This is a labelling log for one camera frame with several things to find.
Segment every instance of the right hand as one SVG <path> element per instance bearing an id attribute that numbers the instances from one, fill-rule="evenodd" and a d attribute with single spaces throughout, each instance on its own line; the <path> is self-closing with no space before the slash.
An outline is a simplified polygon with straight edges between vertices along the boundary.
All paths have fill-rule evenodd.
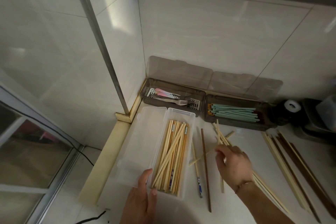
<path id="1" fill-rule="evenodd" d="M 218 171 L 234 192 L 237 192 L 239 185 L 253 181 L 250 159 L 239 147 L 218 145 L 215 151 Z"/>

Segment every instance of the left hand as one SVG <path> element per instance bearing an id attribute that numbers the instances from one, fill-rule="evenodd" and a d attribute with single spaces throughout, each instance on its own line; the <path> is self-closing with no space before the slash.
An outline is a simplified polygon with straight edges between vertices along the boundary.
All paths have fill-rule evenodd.
<path id="1" fill-rule="evenodd" d="M 132 188 L 121 216 L 120 224 L 152 224 L 154 222 L 157 190 L 147 195 L 146 181 L 153 169 L 145 170 L 138 180 L 138 187 Z"/>

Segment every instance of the clear plastic container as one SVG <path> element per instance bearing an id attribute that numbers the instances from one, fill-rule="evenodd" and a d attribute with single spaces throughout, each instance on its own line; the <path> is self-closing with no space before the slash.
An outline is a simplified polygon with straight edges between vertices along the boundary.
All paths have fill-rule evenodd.
<path id="1" fill-rule="evenodd" d="M 180 189 L 178 199 L 183 199 L 186 190 L 187 167 L 190 159 L 191 142 L 193 137 L 195 114 L 166 107 L 144 107 L 136 117 L 135 127 L 130 129 L 124 144 L 112 168 L 111 175 L 124 185 L 137 187 L 139 176 L 145 169 L 153 168 L 147 187 L 150 188 L 155 178 L 161 152 L 164 146 L 166 131 L 170 120 L 178 120 L 189 124 L 186 138 L 184 159 L 180 173 Z"/>
<path id="2" fill-rule="evenodd" d="M 336 132 L 336 94 L 327 97 L 316 106 L 316 110 L 324 124 Z"/>

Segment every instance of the hand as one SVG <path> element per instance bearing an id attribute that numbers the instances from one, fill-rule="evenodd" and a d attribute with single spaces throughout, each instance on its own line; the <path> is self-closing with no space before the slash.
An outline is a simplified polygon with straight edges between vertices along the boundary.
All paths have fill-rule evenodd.
<path id="1" fill-rule="evenodd" d="M 138 180 L 138 187 L 132 188 L 121 216 L 120 224 L 152 224 L 155 217 L 157 190 L 147 195 L 146 181 L 153 169 L 145 170 Z"/>
<path id="2" fill-rule="evenodd" d="M 237 192 L 239 185 L 253 181 L 250 159 L 239 147 L 218 145 L 215 151 L 218 171 L 234 192 Z"/>

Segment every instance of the bracelet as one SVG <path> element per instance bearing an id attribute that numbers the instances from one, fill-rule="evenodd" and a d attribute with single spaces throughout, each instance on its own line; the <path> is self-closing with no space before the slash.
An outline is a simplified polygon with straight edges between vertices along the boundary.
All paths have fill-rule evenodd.
<path id="1" fill-rule="evenodd" d="M 251 183 L 251 182 L 254 183 L 254 181 L 247 181 L 247 182 L 243 182 L 241 185 L 238 185 L 238 187 L 237 187 L 235 193 L 237 194 L 238 191 L 241 189 L 241 187 L 243 187 L 244 185 L 249 184 L 249 183 Z"/>

